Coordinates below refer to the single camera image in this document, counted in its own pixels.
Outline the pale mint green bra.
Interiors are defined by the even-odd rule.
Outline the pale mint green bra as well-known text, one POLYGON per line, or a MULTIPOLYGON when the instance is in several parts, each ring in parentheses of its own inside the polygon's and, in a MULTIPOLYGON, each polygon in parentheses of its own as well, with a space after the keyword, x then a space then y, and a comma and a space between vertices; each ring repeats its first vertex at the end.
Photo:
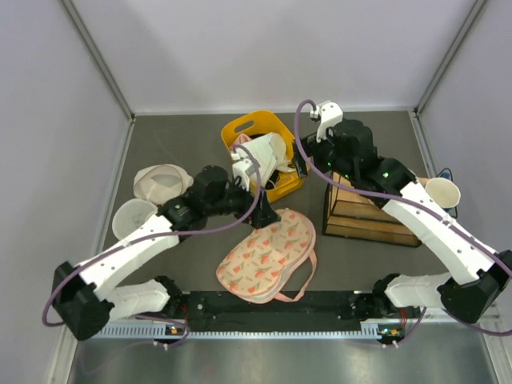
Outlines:
POLYGON ((242 179, 264 187, 275 172, 288 174, 295 171, 286 156, 286 142, 275 132, 251 138, 242 134, 233 144, 230 153, 242 179))

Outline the floral mesh laundry bag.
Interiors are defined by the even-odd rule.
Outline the floral mesh laundry bag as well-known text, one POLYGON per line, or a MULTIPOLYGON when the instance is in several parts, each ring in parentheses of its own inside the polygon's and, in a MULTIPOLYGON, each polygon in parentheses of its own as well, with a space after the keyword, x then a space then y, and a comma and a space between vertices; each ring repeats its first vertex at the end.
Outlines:
POLYGON ((216 270, 222 286, 246 302, 259 305, 273 300, 297 302, 315 274, 317 233, 312 221, 295 210, 280 209, 278 214, 279 222, 253 230, 225 256, 216 270), (305 262, 311 264, 310 276, 297 293, 283 293, 284 285, 305 262))

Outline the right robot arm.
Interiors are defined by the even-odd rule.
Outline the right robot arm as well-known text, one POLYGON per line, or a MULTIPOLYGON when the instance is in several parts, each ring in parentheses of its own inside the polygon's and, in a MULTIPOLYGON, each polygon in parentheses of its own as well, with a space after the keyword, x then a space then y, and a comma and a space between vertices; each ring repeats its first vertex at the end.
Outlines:
POLYGON ((346 179, 354 193, 410 230, 445 266, 444 274, 389 274, 374 286, 373 304, 382 316, 401 308, 444 310, 472 326, 511 280, 511 252, 497 252, 466 231, 428 195, 418 177, 395 158, 378 154, 372 130, 353 119, 321 124, 307 136, 294 122, 294 155, 301 166, 331 182, 331 171, 346 179))

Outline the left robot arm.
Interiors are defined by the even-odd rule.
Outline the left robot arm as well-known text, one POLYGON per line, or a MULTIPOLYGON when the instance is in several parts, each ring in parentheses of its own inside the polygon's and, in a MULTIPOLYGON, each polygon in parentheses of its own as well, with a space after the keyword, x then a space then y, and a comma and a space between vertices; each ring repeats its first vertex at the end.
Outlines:
POLYGON ((137 314, 175 316, 182 293, 174 282, 157 276, 143 284, 122 281, 166 250, 191 236, 209 234, 209 218, 232 214, 236 223, 255 229, 280 222, 266 192, 251 188, 245 164, 230 177, 220 166, 207 166, 185 192, 161 204, 139 228, 100 254, 54 271, 52 293, 44 309, 54 309, 79 341, 98 334, 108 323, 137 314))

